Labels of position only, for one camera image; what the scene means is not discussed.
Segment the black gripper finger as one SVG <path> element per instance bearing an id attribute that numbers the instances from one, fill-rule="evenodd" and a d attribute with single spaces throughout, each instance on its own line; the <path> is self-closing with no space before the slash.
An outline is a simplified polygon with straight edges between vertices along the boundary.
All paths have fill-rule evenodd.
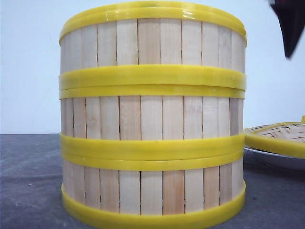
<path id="1" fill-rule="evenodd" d="M 281 27 L 285 57 L 291 58 L 305 27 L 304 0 L 270 0 Z"/>

